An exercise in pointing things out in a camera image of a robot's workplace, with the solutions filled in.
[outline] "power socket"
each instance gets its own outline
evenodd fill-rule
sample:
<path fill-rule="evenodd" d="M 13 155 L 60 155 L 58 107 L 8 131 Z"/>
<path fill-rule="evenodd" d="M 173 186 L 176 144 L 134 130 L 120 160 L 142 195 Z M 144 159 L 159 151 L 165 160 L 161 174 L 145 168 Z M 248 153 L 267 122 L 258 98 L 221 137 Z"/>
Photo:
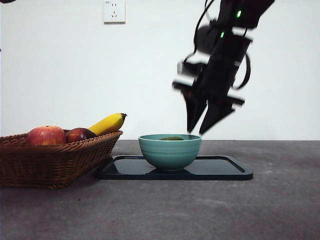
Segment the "power socket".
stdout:
<path fill-rule="evenodd" d="M 104 0 L 103 1 L 103 22 L 105 24 L 126 22 L 126 1 L 125 0 Z"/>

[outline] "tabletop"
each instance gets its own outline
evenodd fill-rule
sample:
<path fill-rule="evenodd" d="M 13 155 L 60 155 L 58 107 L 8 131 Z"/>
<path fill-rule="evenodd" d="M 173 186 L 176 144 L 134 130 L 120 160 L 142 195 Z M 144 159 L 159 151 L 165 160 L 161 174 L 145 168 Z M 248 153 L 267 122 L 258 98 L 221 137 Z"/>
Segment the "tabletop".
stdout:
<path fill-rule="evenodd" d="M 141 155 L 119 140 L 112 155 Z M 1 240 L 318 240 L 320 141 L 203 140 L 251 180 L 99 180 L 63 189 L 2 187 Z"/>

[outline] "apple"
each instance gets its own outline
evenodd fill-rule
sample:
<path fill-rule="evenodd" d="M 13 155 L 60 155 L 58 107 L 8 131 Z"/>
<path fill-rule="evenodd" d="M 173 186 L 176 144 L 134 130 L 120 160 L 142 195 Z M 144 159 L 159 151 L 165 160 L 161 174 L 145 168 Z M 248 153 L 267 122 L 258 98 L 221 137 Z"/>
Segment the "apple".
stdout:
<path fill-rule="evenodd" d="M 94 132 L 90 131 L 88 128 L 77 127 L 68 131 L 68 133 L 66 134 L 66 142 L 72 143 L 94 137 L 97 137 L 97 135 Z"/>
<path fill-rule="evenodd" d="M 59 126 L 38 126 L 28 133 L 26 143 L 31 145 L 62 145 L 66 144 L 66 134 Z"/>

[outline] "ceramic bowl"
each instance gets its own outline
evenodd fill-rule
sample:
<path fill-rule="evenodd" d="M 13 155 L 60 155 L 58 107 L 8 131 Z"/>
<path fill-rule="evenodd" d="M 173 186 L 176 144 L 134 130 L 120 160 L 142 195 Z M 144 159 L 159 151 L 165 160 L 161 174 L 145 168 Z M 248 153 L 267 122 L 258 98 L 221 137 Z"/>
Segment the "ceramic bowl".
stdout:
<path fill-rule="evenodd" d="M 179 137 L 183 140 L 160 140 Z M 189 134 L 151 134 L 139 137 L 142 155 L 148 163 L 162 171 L 179 171 L 197 157 L 201 136 Z"/>

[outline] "yellow banana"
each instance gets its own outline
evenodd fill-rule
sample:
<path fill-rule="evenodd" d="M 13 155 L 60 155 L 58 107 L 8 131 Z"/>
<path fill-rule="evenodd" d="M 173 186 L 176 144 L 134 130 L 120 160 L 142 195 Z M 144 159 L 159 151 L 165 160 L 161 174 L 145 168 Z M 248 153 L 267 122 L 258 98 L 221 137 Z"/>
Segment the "yellow banana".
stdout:
<path fill-rule="evenodd" d="M 125 113 L 111 114 L 88 129 L 94 132 L 97 136 L 116 132 L 124 124 L 126 116 L 127 114 Z"/>

